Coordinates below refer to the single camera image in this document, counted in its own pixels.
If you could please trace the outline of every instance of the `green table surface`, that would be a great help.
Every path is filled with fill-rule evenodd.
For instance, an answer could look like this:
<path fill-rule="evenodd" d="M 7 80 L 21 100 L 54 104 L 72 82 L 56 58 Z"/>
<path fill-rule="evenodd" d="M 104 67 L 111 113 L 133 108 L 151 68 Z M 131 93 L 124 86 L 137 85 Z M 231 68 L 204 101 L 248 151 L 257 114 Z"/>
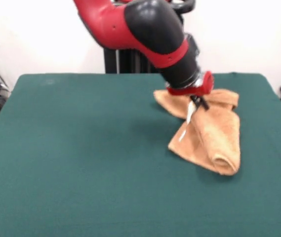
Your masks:
<path fill-rule="evenodd" d="M 0 114 L 0 237 L 281 237 L 281 102 L 240 94 L 241 168 L 220 176 L 167 145 L 182 124 L 159 75 L 22 76 Z"/>

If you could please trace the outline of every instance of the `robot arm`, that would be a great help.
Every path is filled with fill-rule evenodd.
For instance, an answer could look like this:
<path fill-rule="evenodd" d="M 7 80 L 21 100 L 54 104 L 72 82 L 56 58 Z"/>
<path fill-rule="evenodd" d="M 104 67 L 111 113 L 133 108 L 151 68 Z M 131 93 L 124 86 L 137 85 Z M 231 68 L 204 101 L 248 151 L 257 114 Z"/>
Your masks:
<path fill-rule="evenodd" d="M 158 69 L 172 95 L 198 100 L 213 88 L 211 72 L 201 72 L 193 37 L 184 34 L 166 0 L 74 0 L 79 16 L 97 43 L 109 49 L 136 49 Z"/>

